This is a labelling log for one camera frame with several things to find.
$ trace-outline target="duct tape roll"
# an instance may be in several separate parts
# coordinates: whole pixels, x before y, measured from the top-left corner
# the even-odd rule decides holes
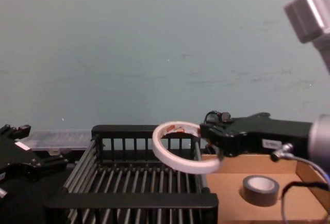
[[[251,175],[243,179],[242,197],[250,204],[262,207],[277,202],[279,184],[268,177]]]

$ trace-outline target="wire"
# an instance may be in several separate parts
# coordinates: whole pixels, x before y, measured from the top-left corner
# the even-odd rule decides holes
[[[330,191],[330,178],[329,176],[327,175],[327,173],[321,168],[319,167],[317,164],[313,163],[312,161],[309,161],[307,159],[304,159],[304,158],[300,158],[300,157],[296,157],[294,156],[293,154],[291,153],[284,153],[283,156],[281,156],[281,158],[283,159],[288,159],[288,160],[294,160],[294,161],[299,161],[299,162],[302,162],[302,163],[305,163],[305,164],[308,164],[310,166],[312,166],[312,168],[317,171],[326,181],[326,186],[327,186],[327,189]],[[311,185],[311,187],[322,187],[322,183],[321,184],[318,184],[319,182],[312,182],[312,183],[309,183]],[[290,186],[287,185],[284,189],[283,189],[283,192],[282,192],[282,199],[281,199],[281,206],[280,206],[280,212],[281,212],[281,215],[282,215],[282,220],[283,220],[283,223],[284,224],[289,224],[287,218],[286,218],[286,215],[285,215],[285,201],[284,201],[284,195],[285,193],[289,190],[290,187],[292,187],[293,185]],[[308,183],[306,183],[305,185],[295,185],[295,186],[300,186],[300,187],[309,187],[307,186]]]

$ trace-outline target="cardboard tray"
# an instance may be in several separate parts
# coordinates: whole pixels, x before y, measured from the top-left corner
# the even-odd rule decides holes
[[[203,155],[203,159],[215,155]],[[264,175],[276,180],[278,201],[271,207],[247,203],[239,191],[248,175]],[[319,181],[322,177],[310,166],[296,161],[272,162],[269,155],[241,155],[225,158],[222,168],[206,175],[208,186],[219,198],[218,223],[281,223],[281,193],[291,181]],[[330,208],[330,193],[320,189],[293,187],[285,196],[286,216],[290,223],[320,223]]]

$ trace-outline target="dish rack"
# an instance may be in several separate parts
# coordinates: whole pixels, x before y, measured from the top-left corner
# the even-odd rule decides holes
[[[91,143],[63,189],[44,203],[47,223],[216,224],[219,201],[205,176],[161,163],[150,147],[155,128],[95,126]],[[175,133],[163,141],[172,153],[201,160],[199,138]]]

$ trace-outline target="teal wall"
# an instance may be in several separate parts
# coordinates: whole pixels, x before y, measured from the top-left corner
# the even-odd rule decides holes
[[[211,109],[314,121],[330,78],[291,0],[0,0],[0,123],[200,122]]]

